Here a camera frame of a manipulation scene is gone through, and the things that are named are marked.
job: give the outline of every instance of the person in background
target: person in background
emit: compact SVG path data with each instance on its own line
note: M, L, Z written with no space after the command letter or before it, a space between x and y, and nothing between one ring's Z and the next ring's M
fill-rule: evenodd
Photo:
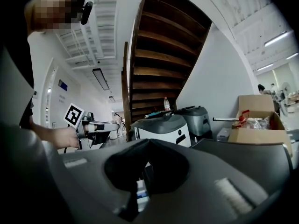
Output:
M121 137L122 136L122 117L118 113L115 113L114 120L120 126L120 128L117 130L117 133L118 133L118 137Z
M85 0L1 0L2 17L6 22L1 38L16 67L28 84L34 86L30 47L27 37L35 31L65 28L66 24L78 22ZM20 127L34 131L41 140L51 142L57 149L79 147L73 127L48 129L33 122L32 101L20 121Z
M258 85L258 91L260 92L261 95L271 95L272 96L272 92L269 90L266 90L265 87L261 84ZM280 106L279 103L277 103L276 101L273 100L274 103L274 110L275 112L280 116Z
M278 88L274 83L271 84L271 92L272 93L277 93L278 92Z

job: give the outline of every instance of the plastic bag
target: plastic bag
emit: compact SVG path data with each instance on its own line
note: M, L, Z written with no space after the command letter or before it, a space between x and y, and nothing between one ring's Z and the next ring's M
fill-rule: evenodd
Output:
M243 128L247 129L262 129L260 123L256 119L248 119L246 120Z
M259 121L261 129L270 129L270 116Z

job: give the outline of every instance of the white ceiling beam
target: white ceiling beam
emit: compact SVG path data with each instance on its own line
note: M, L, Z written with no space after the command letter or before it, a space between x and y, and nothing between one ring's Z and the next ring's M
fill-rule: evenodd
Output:
M260 22L261 19L270 16L274 12L279 12L275 4L274 3L268 4L267 6L253 13L248 18L241 21L239 24L235 25L233 27L234 34L238 35L247 31L251 26L253 26L257 22Z
M90 70L92 71L92 69L94 68L101 68L102 71L110 71L110 70L114 70L114 71L118 71L118 65L117 64L106 64L106 65L80 65L80 66L76 66L73 67L72 70Z
M260 35L260 41L259 41L259 48L264 47L265 44L265 24L266 24L266 19L261 19L261 23L259 24L259 35Z
M83 37L84 37L84 40L85 40L85 43L86 43L86 46L87 46L87 49L89 51L89 55L91 56L92 58L92 61L93 61L93 64L96 64L97 61L95 59L95 56L94 56L94 53L93 53L93 49L89 43L89 39L88 39L88 36L87 36L87 32L86 32L86 28L84 25L80 24L80 27L81 27L81 31L82 31L82 34L83 34Z
M297 41L294 39L293 36L288 36L284 40L279 41L276 44L273 44L272 46L269 47L260 47L254 51L251 51L250 53L246 54L246 57L248 60L253 59L255 57L260 57L261 56L268 56L271 53L275 53L277 50L283 50L286 47L294 46L297 44Z
M294 54L297 51L298 51L297 46L288 47L288 48L284 49L283 51L276 53L273 56L270 56L270 57L260 61L259 63L252 65L252 68L253 68L253 70L257 70L266 65L276 63L280 60L285 60L287 57L291 56L292 54Z
M103 75L105 76L105 78L107 77L109 77L109 78L114 78L114 79L118 79L118 78L121 78L121 75L120 74L117 74L117 73L114 73L114 74L105 74L104 72L103 72ZM87 75L87 77L88 78L94 78L94 74L92 74L92 75Z
M89 26L90 26L90 30L93 35L93 40L94 40L94 44L96 46L98 55L99 55L99 57L103 57L104 53L103 53L103 49L102 49L102 45L101 45L101 41L100 41L100 35L99 35L99 30L98 30L98 25L97 25L97 16L95 13L96 4L94 3L94 0L86 0L86 1L93 2L93 8L90 12L89 19L88 19Z
M258 75L261 75L263 73L266 73L270 70L273 70L279 66L282 66L284 64L287 64L288 63L288 60L286 59L280 59L279 61L275 62L272 66L270 66L269 68L265 68L265 69L262 69L262 70L259 70L259 71L254 71L253 73L258 76Z
M94 57L96 60L113 60L115 59L114 56L105 56L105 57L99 57L98 53L94 53ZM71 58L68 58L65 60L67 63L77 63L77 62L84 62L87 61L87 58L85 55L79 55L79 56L74 56Z

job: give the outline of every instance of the stair step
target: stair step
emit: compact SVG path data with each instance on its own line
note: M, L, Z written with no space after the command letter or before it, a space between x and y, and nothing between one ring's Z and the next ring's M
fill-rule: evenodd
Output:
M186 75L184 75L183 73L180 73L180 72L164 70L164 69L157 69L157 68L150 68L150 67L141 67L141 66L134 67L134 75L171 77L171 78L177 78L177 79L185 79L186 78Z
M163 111L164 110L164 106L158 106L156 107L157 112L158 111ZM146 115L146 114L150 114L155 112L155 108L148 108L148 109L143 109L143 110L136 110L132 112L132 116L137 116L137 115Z
M181 31L183 31L184 33L187 33L189 36L191 36L193 39L199 41L199 42L203 42L203 39L202 38L199 38L198 36L196 36L193 32L189 31L188 29L186 29L185 27L177 24L176 22L174 21L171 21L167 18L164 18L162 16L159 16L159 15L156 15L156 14L153 14L153 13L148 13L148 12L142 12L142 16L146 16L146 17L149 17L149 18L152 18L152 19L155 19L159 22L163 22L163 23L166 23L168 25L171 25Z
M167 83L167 82L133 82L133 89L174 89L181 90L181 84L178 83Z
M153 32L147 32L147 31L142 31L140 30L138 33L139 38L144 38L144 39L148 39L151 41L155 41L161 44L165 44L168 46L173 47L174 49L180 49L183 50L185 52L188 52L192 55L197 55L197 53L195 52L195 50L191 49L190 47L176 41L173 40L169 37L163 36L163 35L159 35L157 33L153 33Z
M191 16L166 2L160 0L146 0L143 10L181 24L194 34L205 31L205 28Z
M134 109L140 109L140 108L148 108L148 107L157 107L157 106L162 106L163 100L159 101L150 101L150 102L141 102L141 103L133 103L132 108Z
M179 9L180 11L188 14L198 23L202 24L203 27L205 28L208 28L211 24L209 18L198 7L196 7L188 0L159 0L159 1L163 1Z
M132 95L132 100L163 99L164 97L176 98L177 94L174 92L135 93Z
M182 67L192 68L192 65L189 62L187 62L186 60L183 60L181 58L177 58L174 56L170 56L167 54L150 51L150 50L136 49L135 57L148 58L148 59L153 59L153 60L158 60L158 61L163 61L163 62L170 62L170 63L176 64L176 65L180 65Z

